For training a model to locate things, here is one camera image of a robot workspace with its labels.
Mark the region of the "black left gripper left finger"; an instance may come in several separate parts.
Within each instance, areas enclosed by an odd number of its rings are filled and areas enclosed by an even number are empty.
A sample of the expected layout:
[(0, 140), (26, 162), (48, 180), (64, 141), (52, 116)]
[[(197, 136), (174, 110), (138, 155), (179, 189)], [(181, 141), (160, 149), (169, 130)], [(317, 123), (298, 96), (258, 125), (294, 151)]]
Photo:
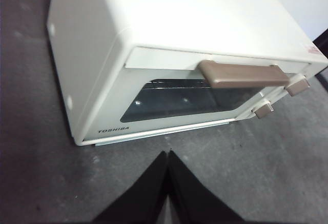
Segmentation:
[(162, 151), (139, 179), (99, 215), (94, 223), (155, 223), (165, 199), (167, 154)]

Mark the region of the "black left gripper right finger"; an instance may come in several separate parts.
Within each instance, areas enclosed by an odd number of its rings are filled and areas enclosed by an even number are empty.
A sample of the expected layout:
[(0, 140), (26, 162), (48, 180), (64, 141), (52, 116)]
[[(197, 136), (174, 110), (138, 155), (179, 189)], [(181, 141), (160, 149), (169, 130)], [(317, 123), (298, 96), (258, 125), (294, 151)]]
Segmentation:
[(182, 160), (168, 153), (170, 197), (181, 223), (239, 223), (243, 218), (208, 190)]

